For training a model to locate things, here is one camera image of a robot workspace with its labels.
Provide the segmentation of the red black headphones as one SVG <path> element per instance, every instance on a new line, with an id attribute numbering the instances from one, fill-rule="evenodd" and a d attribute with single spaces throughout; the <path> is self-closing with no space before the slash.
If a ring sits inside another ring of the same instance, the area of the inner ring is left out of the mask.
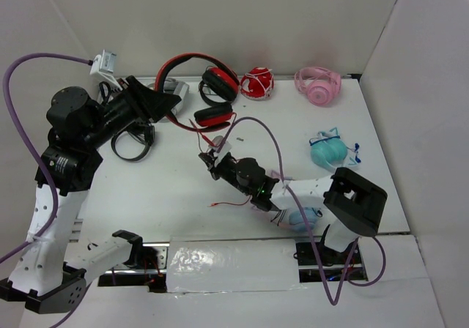
<path id="1" fill-rule="evenodd" d="M 203 72 L 202 80 L 199 82 L 200 97 L 208 105 L 208 108 L 193 114 L 199 128 L 180 123 L 171 111 L 166 115 L 166 118 L 178 127 L 195 133 L 210 133 L 228 127 L 229 120 L 234 115 L 232 103 L 237 99 L 240 81 L 235 71 L 220 60 L 203 53 L 177 55 L 169 59 L 159 69 L 155 77 L 154 90 L 162 92 L 169 73 L 190 59 L 202 59 L 212 64 Z"/>

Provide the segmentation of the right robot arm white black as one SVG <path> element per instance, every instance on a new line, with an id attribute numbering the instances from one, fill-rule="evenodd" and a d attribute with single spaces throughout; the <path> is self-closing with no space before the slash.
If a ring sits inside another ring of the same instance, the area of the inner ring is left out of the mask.
<path id="1" fill-rule="evenodd" d="M 299 232 L 312 229 L 329 211 L 334 220 L 322 233 L 318 252 L 327 265 L 344 257 L 360 237 L 377 235 L 387 192 L 353 170 L 337 168 L 318 179 L 282 179 L 269 174 L 256 159 L 235 159 L 231 153 L 202 152 L 199 158 L 214 180 L 222 179 L 263 212 L 285 212 L 289 227 Z"/>

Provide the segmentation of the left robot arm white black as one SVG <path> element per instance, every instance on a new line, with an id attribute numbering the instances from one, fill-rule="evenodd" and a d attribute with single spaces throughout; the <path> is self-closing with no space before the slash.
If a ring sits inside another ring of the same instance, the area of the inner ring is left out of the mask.
<path id="1" fill-rule="evenodd" d="M 113 267 L 135 269 L 144 262 L 143 239 L 125 230 L 73 259 L 65 253 L 103 161 L 99 148 L 136 122 L 159 121 L 179 102 L 179 96 L 151 90 L 131 76 L 126 88 L 105 105 L 78 86 L 53 96 L 28 243 L 16 268 L 1 282 L 2 299 L 23 302 L 38 314 L 67 313 L 78 306 L 94 279 Z"/>

